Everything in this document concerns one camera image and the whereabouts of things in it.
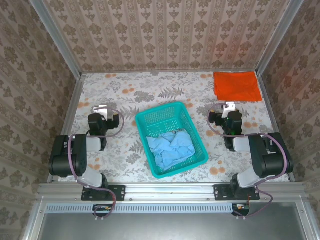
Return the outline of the light blue printed t-shirt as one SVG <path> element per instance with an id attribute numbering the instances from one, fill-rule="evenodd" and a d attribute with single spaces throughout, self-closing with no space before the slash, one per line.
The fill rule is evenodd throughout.
<path id="1" fill-rule="evenodd" d="M 196 153 L 191 136 L 185 129 L 162 133 L 158 137 L 147 136 L 146 140 L 155 164 L 164 171 Z"/>

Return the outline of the aluminium table back rail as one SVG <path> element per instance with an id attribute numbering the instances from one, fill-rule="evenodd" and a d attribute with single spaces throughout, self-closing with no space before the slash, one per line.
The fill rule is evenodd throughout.
<path id="1" fill-rule="evenodd" d="M 230 72 L 230 73 L 240 73 L 240 72 L 255 72 L 257 70 L 254 68 L 210 68 L 210 69 L 154 69 L 154 70 L 114 70 L 114 71 L 83 71 L 81 75 L 86 74 L 120 74 L 120 73 L 176 73 L 176 72 L 190 72 L 190 73 L 213 73 L 213 72 Z"/>

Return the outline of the teal plastic basket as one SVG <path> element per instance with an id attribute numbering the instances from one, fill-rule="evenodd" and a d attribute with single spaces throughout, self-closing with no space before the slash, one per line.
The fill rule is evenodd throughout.
<path id="1" fill-rule="evenodd" d="M 192 170 L 208 161 L 207 150 L 182 102 L 167 103 L 140 112 L 135 116 L 135 121 L 151 173 L 155 178 L 171 177 Z M 160 137 L 165 133 L 175 132 L 179 129 L 185 130 L 190 135 L 195 154 L 183 162 L 164 170 L 162 167 L 157 166 L 156 157 L 151 151 L 147 138 Z"/>

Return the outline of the grey metal panel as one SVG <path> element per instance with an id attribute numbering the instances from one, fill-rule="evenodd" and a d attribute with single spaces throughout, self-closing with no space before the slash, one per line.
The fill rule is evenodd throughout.
<path id="1" fill-rule="evenodd" d="M 22 240 L 320 240 L 309 204 L 273 203 L 256 216 L 230 213 L 48 213 L 36 205 Z"/>

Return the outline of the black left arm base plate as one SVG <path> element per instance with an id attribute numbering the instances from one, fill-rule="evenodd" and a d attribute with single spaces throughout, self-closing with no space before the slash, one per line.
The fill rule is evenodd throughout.
<path id="1" fill-rule="evenodd" d="M 126 195 L 125 185 L 109 185 L 109 189 L 115 194 L 117 201 L 124 201 Z M 82 201 L 112 201 L 111 193 L 102 190 L 95 190 L 83 187 L 81 194 Z"/>

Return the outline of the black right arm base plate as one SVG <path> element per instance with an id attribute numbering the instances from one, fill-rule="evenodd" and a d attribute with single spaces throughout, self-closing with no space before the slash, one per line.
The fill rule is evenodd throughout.
<path id="1" fill-rule="evenodd" d="M 260 194 L 254 187 L 233 189 L 229 184 L 216 184 L 214 188 L 214 198 L 216 201 L 258 201 Z"/>

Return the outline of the aluminium frame post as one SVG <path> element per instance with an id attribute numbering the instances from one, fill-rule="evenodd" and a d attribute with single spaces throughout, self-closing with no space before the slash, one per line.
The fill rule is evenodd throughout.
<path id="1" fill-rule="evenodd" d="M 71 48 L 68 46 L 64 39 L 64 35 L 61 30 L 59 30 L 58 24 L 55 23 L 54 18 L 50 14 L 48 8 L 46 7 L 43 0 L 29 0 L 34 10 L 38 14 L 40 20 L 42 21 L 47 32 L 50 34 L 52 40 L 57 46 L 59 52 L 64 58 L 66 64 L 68 65 L 70 71 L 72 72 L 75 80 L 81 79 L 82 70 L 77 63 L 75 57 L 73 56 Z"/>
<path id="2" fill-rule="evenodd" d="M 290 25 L 292 24 L 296 14 L 301 8 L 304 0 L 290 0 L 288 6 L 286 7 L 282 17 L 275 28 L 274 34 L 270 38 L 268 45 L 266 46 L 258 64 L 255 68 L 258 76 L 261 76 L 265 69 L 267 68 L 270 60 L 275 54 L 281 41 L 284 39 L 286 32 L 288 31 Z"/>

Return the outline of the folded orange t-shirt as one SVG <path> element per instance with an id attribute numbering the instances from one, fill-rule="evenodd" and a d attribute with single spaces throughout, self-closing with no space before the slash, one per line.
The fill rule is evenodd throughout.
<path id="1" fill-rule="evenodd" d="M 219 101 L 261 102 L 256 74 L 247 72 L 214 72 L 214 94 Z"/>

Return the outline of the aluminium mounting rail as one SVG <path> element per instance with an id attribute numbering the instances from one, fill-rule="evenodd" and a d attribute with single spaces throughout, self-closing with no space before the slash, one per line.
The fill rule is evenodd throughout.
<path id="1" fill-rule="evenodd" d="M 174 183 L 174 182 L 119 182 L 125 186 L 123 203 L 205 203 L 214 202 L 217 185 L 221 182 Z M 273 196 L 275 203 L 307 201 L 308 196 L 301 182 L 265 182 L 258 189 Z M 41 184 L 36 202 L 78 203 L 83 187 L 75 182 Z"/>

